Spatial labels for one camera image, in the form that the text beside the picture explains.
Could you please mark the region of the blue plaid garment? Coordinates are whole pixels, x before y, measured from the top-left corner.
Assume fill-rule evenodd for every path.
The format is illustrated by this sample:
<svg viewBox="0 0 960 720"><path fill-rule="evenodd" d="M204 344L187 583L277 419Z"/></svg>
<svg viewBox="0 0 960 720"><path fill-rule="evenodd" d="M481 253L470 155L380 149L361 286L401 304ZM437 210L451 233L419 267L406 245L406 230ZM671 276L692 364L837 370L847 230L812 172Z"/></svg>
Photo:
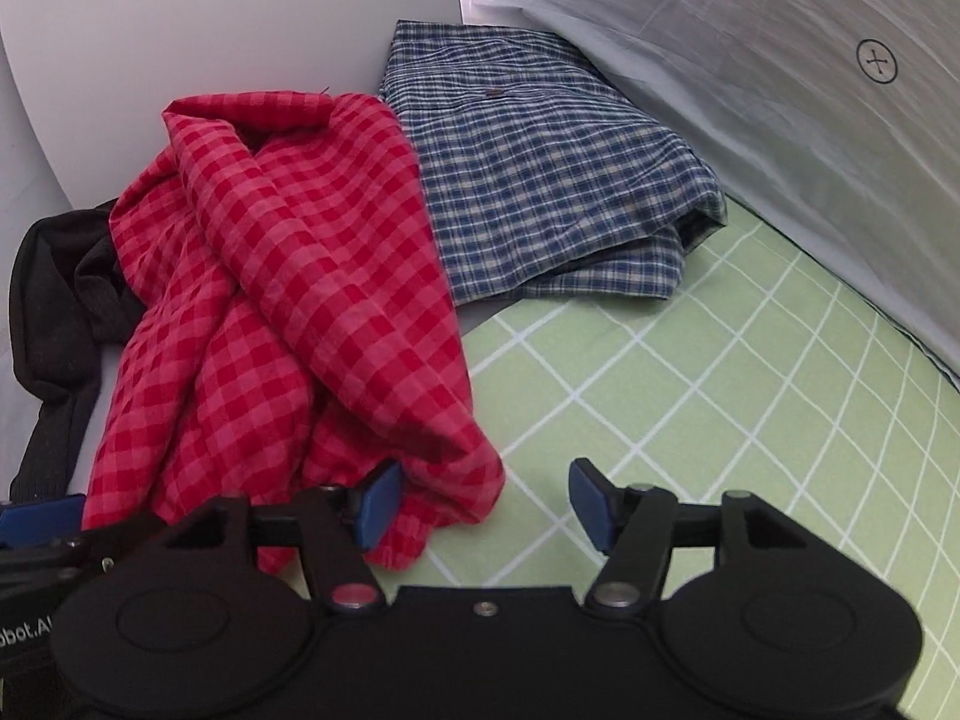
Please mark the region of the blue plaid garment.
<svg viewBox="0 0 960 720"><path fill-rule="evenodd" d="M455 304L667 299L727 223L715 171L553 32L400 21L381 98Z"/></svg>

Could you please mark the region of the red checked shorts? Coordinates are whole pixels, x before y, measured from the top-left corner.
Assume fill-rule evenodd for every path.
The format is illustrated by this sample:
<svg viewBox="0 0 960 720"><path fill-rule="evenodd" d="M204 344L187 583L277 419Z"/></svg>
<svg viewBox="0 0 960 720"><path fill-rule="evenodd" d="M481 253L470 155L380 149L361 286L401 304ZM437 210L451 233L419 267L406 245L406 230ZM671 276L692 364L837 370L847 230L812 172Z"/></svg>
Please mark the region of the red checked shorts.
<svg viewBox="0 0 960 720"><path fill-rule="evenodd" d="M178 522L220 494L281 504L402 470L371 553L410 567L485 520L505 467L473 414L415 151L368 94L202 94L109 216L143 304L83 523Z"/></svg>

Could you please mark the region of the green grid mat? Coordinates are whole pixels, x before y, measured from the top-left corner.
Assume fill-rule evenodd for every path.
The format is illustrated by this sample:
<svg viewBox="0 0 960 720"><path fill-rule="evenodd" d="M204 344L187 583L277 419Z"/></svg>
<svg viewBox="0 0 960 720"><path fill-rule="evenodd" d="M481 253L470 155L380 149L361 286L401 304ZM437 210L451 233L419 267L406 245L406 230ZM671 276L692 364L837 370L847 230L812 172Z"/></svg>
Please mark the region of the green grid mat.
<svg viewBox="0 0 960 720"><path fill-rule="evenodd" d="M747 489L913 603L903 710L957 715L957 388L853 288L732 206L667 301L477 304L460 323L505 492L384 589L585 589L601 556L568 504L578 457L685 502Z"/></svg>

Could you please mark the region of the white rounded board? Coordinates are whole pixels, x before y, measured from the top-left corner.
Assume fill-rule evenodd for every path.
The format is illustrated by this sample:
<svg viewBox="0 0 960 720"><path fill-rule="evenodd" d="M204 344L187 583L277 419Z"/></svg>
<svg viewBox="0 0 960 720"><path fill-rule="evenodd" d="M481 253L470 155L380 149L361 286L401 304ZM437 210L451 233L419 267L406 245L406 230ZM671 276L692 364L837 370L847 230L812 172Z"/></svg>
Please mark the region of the white rounded board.
<svg viewBox="0 0 960 720"><path fill-rule="evenodd" d="M93 206L166 145L174 99L373 94L397 21L459 18L459 0L2 0L2 41L52 174Z"/></svg>

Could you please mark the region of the grey carrot print sheet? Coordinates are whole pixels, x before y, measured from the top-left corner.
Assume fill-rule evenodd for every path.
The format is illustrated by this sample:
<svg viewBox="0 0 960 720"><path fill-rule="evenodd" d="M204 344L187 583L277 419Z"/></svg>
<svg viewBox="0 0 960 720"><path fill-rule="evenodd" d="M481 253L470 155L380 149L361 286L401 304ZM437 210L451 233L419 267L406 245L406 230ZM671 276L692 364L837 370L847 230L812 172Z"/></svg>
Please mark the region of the grey carrot print sheet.
<svg viewBox="0 0 960 720"><path fill-rule="evenodd" d="M460 0L548 29L958 364L958 0Z"/></svg>

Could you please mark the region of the black garment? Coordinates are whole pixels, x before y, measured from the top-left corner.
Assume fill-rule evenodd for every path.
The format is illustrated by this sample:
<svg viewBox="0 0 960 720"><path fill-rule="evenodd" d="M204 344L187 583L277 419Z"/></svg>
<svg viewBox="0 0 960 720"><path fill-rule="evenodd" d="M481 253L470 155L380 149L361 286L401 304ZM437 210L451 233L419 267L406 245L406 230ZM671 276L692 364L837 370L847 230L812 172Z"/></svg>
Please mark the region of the black garment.
<svg viewBox="0 0 960 720"><path fill-rule="evenodd" d="M41 402L10 484L16 504L67 494L101 392L101 349L125 346L145 312L122 275L112 208L106 202L36 221L13 262L13 374Z"/></svg>

